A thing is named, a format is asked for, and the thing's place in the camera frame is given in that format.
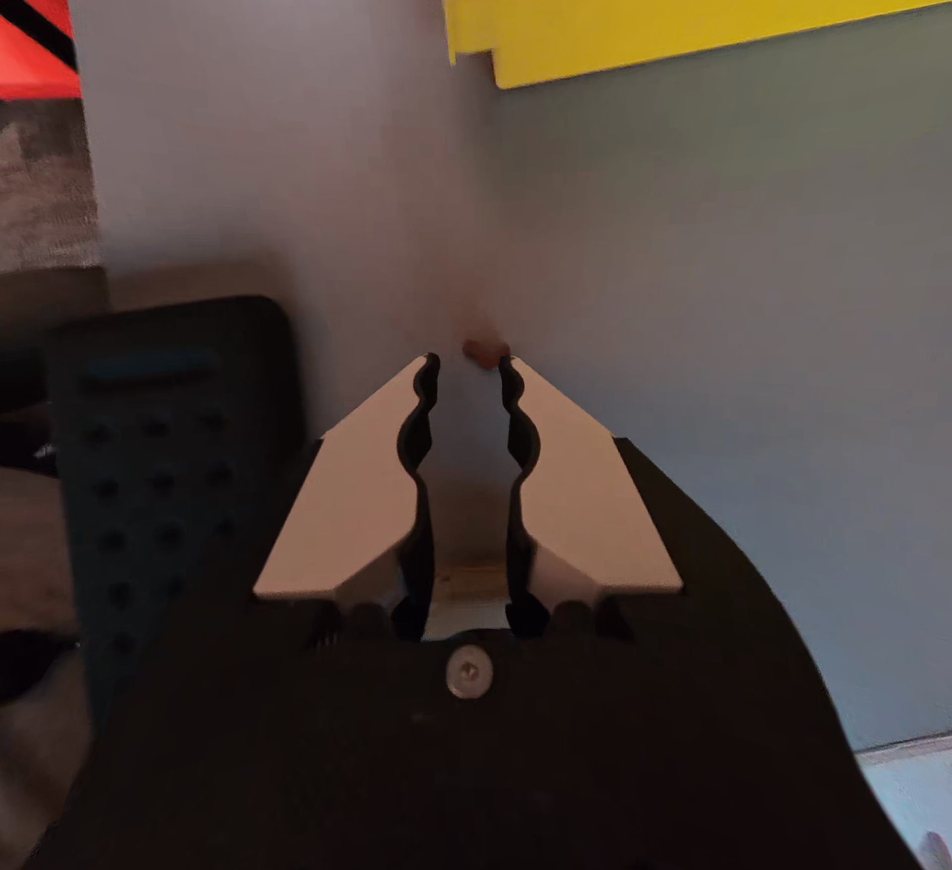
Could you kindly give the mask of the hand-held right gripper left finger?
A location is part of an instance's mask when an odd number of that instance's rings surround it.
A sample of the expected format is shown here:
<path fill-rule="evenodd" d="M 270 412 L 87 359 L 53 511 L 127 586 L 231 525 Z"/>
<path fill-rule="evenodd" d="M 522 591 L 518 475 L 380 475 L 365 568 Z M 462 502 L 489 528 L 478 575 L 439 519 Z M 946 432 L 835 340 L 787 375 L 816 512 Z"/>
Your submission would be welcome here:
<path fill-rule="evenodd" d="M 436 567 L 420 465 L 440 367 L 415 358 L 327 430 L 256 578 L 259 601 L 319 602 L 320 638 L 371 611 L 395 638 L 423 638 Z"/>

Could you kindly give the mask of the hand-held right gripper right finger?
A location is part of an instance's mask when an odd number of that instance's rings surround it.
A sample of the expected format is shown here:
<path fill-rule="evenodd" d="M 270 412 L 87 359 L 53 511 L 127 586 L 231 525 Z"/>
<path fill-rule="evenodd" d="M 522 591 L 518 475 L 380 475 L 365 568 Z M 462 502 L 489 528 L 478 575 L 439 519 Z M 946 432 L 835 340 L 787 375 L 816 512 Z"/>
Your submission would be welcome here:
<path fill-rule="evenodd" d="M 597 616 L 621 597 L 681 594 L 612 433 L 522 359 L 505 356 L 498 369 L 519 468 L 506 522 L 511 631 L 541 636 L 565 603 Z"/>

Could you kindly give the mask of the grey desk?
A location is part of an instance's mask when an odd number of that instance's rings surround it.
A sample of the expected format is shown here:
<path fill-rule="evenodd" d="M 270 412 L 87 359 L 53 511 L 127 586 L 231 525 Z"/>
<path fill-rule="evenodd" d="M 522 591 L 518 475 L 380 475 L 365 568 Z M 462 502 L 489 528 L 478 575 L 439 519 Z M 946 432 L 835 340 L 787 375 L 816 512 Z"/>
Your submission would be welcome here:
<path fill-rule="evenodd" d="M 113 303 L 292 318 L 321 434 L 442 361 L 500 555 L 498 333 L 762 571 L 852 745 L 950 729 L 950 10 L 519 91 L 440 0 L 70 0 Z"/>

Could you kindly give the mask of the black perforated panel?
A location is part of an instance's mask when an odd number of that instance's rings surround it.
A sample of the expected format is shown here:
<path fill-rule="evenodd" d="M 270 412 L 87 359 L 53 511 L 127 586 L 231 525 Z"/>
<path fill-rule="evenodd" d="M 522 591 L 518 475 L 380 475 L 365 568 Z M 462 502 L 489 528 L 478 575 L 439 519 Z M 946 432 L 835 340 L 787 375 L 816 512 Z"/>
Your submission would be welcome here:
<path fill-rule="evenodd" d="M 195 562 L 242 545 L 304 447 L 300 372 L 258 295 L 73 321 L 43 356 L 98 737 Z"/>

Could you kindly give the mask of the red box with black stripe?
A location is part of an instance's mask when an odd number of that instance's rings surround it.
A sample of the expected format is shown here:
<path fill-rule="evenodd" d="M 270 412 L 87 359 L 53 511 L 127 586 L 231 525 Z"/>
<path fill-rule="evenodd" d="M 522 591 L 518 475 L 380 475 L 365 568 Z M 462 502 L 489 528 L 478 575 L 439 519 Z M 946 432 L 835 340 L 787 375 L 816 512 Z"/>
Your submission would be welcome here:
<path fill-rule="evenodd" d="M 68 0 L 1 0 L 2 100 L 81 96 Z"/>

